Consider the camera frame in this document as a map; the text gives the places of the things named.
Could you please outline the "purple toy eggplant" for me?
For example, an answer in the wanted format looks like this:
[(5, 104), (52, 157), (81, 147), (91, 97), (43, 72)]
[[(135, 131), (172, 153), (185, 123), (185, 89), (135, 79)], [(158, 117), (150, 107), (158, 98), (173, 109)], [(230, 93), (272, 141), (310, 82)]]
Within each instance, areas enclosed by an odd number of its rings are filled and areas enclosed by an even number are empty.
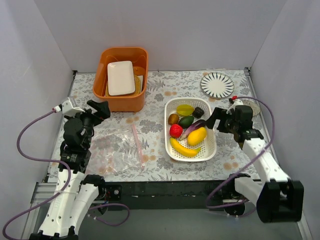
[(180, 140), (184, 140), (185, 138), (187, 138), (189, 136), (189, 134), (201, 127), (205, 127), (206, 126), (206, 121), (203, 119), (200, 119), (198, 121), (196, 121), (195, 123), (193, 123), (192, 125), (190, 125), (185, 132), (180, 136)]

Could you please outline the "yellow toy mango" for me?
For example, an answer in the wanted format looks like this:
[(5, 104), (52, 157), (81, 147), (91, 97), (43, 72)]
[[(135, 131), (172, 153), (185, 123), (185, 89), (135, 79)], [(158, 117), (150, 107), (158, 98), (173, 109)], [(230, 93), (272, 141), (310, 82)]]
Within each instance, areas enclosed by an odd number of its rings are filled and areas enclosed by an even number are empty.
[(196, 146), (201, 143), (207, 136), (207, 130), (204, 127), (200, 127), (192, 131), (187, 137), (187, 143), (190, 146)]

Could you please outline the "green toy avocado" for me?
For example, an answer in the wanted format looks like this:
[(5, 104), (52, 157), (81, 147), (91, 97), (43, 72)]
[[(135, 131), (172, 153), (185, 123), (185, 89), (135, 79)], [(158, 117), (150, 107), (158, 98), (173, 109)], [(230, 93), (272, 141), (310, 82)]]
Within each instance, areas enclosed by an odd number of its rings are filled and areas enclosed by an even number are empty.
[(193, 122), (194, 117), (192, 115), (184, 116), (179, 120), (178, 125), (181, 126), (183, 129), (187, 129), (193, 124)]

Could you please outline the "clear zip top bag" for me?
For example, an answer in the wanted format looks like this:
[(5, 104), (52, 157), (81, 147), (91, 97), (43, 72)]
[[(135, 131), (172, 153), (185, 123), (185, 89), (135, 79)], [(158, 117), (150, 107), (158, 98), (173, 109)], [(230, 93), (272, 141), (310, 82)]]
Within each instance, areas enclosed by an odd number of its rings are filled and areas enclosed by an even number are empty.
[(127, 170), (143, 170), (142, 148), (134, 124), (95, 132), (90, 146), (91, 157), (86, 167), (87, 175), (103, 177)]

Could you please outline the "red toy apple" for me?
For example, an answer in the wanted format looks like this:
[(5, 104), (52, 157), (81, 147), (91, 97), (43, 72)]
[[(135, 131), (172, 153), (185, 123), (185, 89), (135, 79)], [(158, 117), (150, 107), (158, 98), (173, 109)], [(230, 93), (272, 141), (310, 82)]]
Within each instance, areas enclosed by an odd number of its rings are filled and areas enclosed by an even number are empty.
[(182, 135), (182, 133), (183, 133), (183, 128), (180, 126), (180, 125), (178, 125), (178, 124), (173, 124), (171, 127), (170, 127), (170, 129), (169, 129), (169, 135), (172, 137), (172, 138), (175, 138), (175, 139), (177, 139), (177, 138), (179, 138), (181, 135)]

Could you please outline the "yellow toy banana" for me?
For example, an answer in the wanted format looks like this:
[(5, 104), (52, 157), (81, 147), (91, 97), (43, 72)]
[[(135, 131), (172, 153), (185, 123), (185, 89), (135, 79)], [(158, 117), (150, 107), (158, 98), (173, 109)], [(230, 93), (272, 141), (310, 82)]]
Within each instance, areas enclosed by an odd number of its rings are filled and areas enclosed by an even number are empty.
[(197, 149), (186, 148), (183, 145), (181, 145), (175, 138), (172, 137), (170, 138), (170, 144), (178, 153), (189, 158), (195, 157), (201, 151), (200, 147)]

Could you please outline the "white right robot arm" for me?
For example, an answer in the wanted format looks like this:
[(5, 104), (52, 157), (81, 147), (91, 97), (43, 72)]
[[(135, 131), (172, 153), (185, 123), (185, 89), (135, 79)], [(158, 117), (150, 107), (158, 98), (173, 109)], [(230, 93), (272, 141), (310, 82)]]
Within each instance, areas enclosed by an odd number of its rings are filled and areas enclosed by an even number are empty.
[(218, 131), (233, 134), (261, 180), (258, 184), (248, 175), (231, 175), (225, 180), (227, 195), (232, 199), (242, 195), (252, 202), (263, 223), (298, 222), (302, 218), (304, 186), (280, 168), (267, 151), (268, 145), (261, 132), (253, 128), (252, 118), (250, 106), (233, 104), (229, 109), (216, 107), (206, 121), (210, 130), (219, 121)]

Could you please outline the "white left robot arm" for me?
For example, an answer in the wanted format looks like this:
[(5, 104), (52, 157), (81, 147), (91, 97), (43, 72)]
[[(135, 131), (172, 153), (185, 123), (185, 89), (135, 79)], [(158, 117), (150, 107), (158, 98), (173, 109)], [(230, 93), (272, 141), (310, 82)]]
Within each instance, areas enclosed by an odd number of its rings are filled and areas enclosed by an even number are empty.
[(91, 152), (94, 127), (111, 116), (108, 102), (87, 101), (89, 109), (76, 106), (67, 98), (59, 109), (67, 119), (60, 145), (56, 197), (50, 200), (46, 217), (31, 240), (76, 240), (80, 225), (94, 200), (106, 196), (104, 179), (85, 175)]

